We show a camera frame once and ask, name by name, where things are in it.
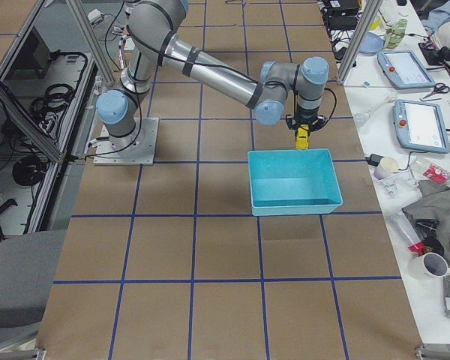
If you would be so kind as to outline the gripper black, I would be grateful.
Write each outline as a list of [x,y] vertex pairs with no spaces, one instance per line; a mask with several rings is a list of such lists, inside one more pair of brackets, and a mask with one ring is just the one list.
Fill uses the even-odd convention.
[[286,115],[286,125],[290,130],[297,131],[307,125],[309,131],[319,131],[324,128],[329,119],[318,115],[318,109],[296,108],[294,113]]

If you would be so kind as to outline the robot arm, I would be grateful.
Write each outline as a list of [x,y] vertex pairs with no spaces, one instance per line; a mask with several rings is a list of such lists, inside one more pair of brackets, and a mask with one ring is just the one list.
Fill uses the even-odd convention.
[[262,125],[272,126],[283,118],[290,95],[294,113],[286,117],[286,124],[296,135],[327,125],[329,118],[318,114],[329,76],[324,58],[306,58],[301,64],[267,61],[259,79],[253,79],[184,42],[177,31],[187,14],[187,1],[135,1],[127,21],[135,45],[132,59],[121,72],[120,87],[104,92],[96,103],[113,151],[124,152],[138,143],[141,131],[134,113],[149,92],[156,66],[175,68],[245,105]]

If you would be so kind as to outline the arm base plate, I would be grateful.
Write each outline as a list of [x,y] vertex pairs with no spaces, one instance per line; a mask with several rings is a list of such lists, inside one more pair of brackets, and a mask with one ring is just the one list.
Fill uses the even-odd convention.
[[110,136],[106,126],[102,126],[100,136],[106,139],[97,144],[94,164],[98,166],[154,164],[160,119],[136,116],[134,121],[136,129],[131,135],[123,138]]
[[133,38],[132,37],[126,37],[123,40],[123,50],[126,53],[131,53],[131,52],[134,51],[134,49],[135,49],[135,44],[134,44]]

